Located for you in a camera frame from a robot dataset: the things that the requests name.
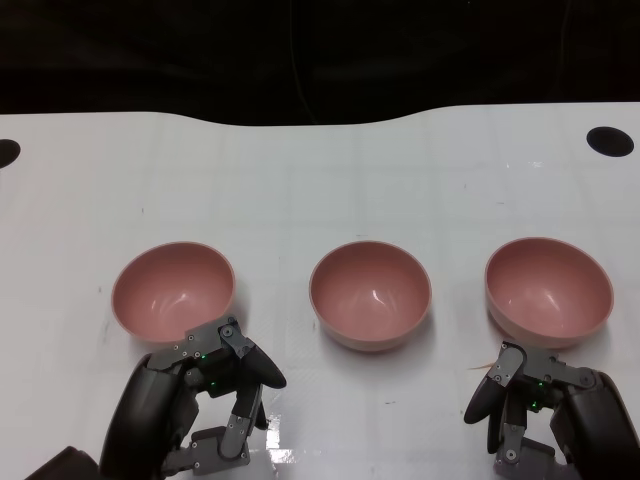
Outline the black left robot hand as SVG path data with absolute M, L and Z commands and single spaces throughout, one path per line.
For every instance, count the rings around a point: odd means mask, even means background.
M 234 317 L 189 330 L 136 365 L 107 431 L 99 473 L 106 479 L 166 479 L 245 466 L 250 435 L 268 427 L 262 392 L 285 385 L 282 372 Z M 201 393 L 235 395 L 225 425 L 192 429 Z

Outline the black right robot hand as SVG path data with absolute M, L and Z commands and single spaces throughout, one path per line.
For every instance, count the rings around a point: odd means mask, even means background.
M 639 475 L 639 437 L 613 380 L 551 351 L 504 341 L 464 414 L 483 419 L 503 479 Z

